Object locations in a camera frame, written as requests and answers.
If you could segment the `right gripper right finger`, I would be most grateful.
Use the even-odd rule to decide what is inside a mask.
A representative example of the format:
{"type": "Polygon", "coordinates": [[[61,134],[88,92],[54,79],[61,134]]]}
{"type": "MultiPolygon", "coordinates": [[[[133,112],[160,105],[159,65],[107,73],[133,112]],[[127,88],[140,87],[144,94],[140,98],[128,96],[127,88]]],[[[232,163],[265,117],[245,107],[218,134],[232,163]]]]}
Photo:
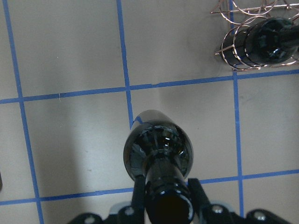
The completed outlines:
{"type": "Polygon", "coordinates": [[[191,193],[193,208],[199,217],[204,217],[204,213],[211,205],[200,181],[196,178],[188,179],[188,189],[191,193]]]}

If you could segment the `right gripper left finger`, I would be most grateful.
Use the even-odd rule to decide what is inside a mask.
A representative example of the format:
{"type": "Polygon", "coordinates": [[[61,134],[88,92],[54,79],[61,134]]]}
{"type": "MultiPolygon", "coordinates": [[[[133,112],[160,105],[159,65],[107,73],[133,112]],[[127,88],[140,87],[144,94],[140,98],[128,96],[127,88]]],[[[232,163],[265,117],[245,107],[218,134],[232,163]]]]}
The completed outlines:
{"type": "Polygon", "coordinates": [[[143,175],[135,178],[131,206],[140,211],[145,209],[145,177],[143,175]]]}

